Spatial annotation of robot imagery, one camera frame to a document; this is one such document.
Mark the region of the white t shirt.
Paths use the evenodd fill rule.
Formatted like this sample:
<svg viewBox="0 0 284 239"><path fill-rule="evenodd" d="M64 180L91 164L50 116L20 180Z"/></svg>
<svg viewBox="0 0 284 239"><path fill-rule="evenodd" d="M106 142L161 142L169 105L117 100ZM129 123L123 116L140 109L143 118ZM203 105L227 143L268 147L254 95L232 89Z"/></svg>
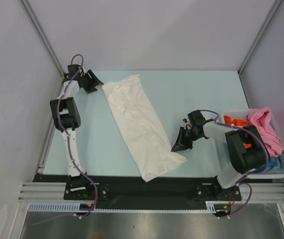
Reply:
<svg viewBox="0 0 284 239"><path fill-rule="evenodd" d="M168 136L142 87L139 75L108 82L102 90L145 182L187 162L184 156L171 151Z"/></svg>

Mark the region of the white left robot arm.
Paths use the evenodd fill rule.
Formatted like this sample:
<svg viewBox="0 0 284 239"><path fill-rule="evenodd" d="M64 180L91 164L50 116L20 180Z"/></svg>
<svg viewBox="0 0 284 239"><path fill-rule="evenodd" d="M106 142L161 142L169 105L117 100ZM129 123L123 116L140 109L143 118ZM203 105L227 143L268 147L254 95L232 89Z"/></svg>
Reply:
<svg viewBox="0 0 284 239"><path fill-rule="evenodd" d="M81 126L81 117L75 96L80 89L90 94L102 85L103 82L92 70L85 71L81 65L72 63L64 76L62 92L58 98L50 101L54 126L62 134L68 157L65 200L92 200L95 194L94 185L82 169L79 159L76 130Z"/></svg>

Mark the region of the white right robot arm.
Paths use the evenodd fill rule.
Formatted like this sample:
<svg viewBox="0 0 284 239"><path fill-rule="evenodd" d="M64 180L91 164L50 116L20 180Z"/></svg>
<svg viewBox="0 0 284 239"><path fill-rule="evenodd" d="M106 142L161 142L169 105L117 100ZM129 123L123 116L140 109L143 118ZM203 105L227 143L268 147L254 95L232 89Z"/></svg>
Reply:
<svg viewBox="0 0 284 239"><path fill-rule="evenodd" d="M208 195L201 195L201 188L196 190L198 198L213 197L225 199L230 190L249 175L261 173L269 165L270 155L255 126L235 126L218 121L219 114L211 110L192 111L184 119L172 152L193 148L193 142L199 139L215 139L227 146L230 164L213 178Z"/></svg>

